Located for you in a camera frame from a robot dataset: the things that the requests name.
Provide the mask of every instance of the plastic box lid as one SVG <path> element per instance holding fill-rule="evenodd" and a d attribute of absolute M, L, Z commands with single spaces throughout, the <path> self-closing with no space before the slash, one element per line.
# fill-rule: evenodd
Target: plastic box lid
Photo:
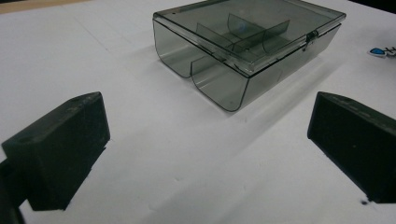
<path fill-rule="evenodd" d="M 345 17 L 299 0 L 209 0 L 153 15 L 246 77 L 325 35 Z"/>

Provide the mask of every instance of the white table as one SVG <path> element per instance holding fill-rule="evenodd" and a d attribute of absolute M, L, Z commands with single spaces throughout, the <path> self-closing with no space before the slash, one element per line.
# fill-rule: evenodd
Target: white table
<path fill-rule="evenodd" d="M 345 0 L 330 46 L 230 114 L 162 64 L 152 13 L 192 0 L 92 0 L 0 15 L 0 142 L 77 95 L 104 95 L 111 141 L 65 211 L 43 223 L 373 223 L 395 204 L 364 193 L 306 137 L 318 91 L 396 119 L 396 15 Z M 3 151 L 0 161 L 5 158 Z"/>

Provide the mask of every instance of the transparent plastic box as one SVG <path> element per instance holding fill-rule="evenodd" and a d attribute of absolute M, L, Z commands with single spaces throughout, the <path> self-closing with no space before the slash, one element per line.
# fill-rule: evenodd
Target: transparent plastic box
<path fill-rule="evenodd" d="M 343 12 L 299 0 L 209 0 L 153 14 L 163 63 L 236 111 L 328 47 Z"/>

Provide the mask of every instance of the white surface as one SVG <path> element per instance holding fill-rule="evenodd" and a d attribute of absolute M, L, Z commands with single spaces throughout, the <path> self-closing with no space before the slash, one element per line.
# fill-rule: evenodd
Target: white surface
<path fill-rule="evenodd" d="M 316 93 L 396 119 L 396 15 L 345 0 L 343 26 L 315 60 L 237 113 L 163 65 L 151 15 L 191 0 L 93 0 L 0 15 L 0 142 L 77 95 L 104 95 L 111 141 L 66 211 L 43 223 L 394 223 L 306 137 Z M 1 152 L 0 160 L 5 158 Z"/>

